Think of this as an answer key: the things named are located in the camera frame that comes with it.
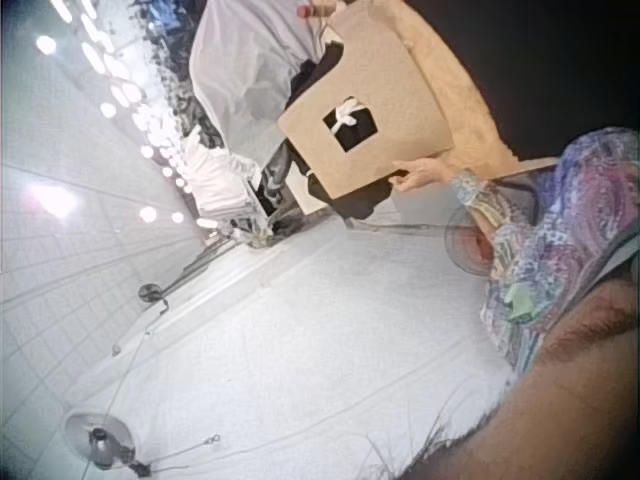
hand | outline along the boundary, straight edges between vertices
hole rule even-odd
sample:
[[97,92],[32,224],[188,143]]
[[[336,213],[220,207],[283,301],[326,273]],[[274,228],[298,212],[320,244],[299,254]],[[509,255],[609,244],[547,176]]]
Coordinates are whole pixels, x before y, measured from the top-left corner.
[[404,177],[391,177],[389,183],[398,191],[406,192],[414,188],[424,187],[430,183],[449,183],[458,169],[449,165],[442,158],[419,158],[413,161],[393,162],[398,170],[406,170]]

square cutout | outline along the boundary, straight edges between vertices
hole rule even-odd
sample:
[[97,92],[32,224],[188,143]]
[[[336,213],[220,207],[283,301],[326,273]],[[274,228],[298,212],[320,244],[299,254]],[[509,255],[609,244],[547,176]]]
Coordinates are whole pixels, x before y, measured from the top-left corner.
[[348,97],[322,120],[345,152],[378,133],[371,110],[354,97]]

wrist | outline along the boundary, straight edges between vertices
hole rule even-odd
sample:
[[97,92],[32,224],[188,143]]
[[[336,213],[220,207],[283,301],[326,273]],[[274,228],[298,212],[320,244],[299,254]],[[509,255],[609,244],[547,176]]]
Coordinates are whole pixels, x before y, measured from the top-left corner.
[[442,162],[440,167],[440,183],[449,185],[460,174],[462,169],[447,162]]

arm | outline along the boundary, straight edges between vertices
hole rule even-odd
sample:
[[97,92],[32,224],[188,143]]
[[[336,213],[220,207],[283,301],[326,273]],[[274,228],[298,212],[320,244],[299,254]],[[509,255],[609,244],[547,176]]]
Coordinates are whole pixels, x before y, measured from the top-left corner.
[[390,180],[400,191],[433,182],[449,185],[492,243],[497,267],[495,273],[499,276],[511,264],[532,227],[522,212],[500,194],[495,184],[441,159],[422,158],[395,164],[409,172],[404,177]]

white bow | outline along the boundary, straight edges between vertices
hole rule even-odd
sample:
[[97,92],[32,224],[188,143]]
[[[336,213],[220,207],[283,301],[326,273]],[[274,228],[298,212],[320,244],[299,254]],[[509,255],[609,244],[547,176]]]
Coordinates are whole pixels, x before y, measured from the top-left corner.
[[331,133],[334,135],[340,130],[342,125],[353,127],[357,120],[351,116],[353,112],[364,110],[366,107],[355,98],[349,98],[345,102],[336,107],[336,124],[331,127]]

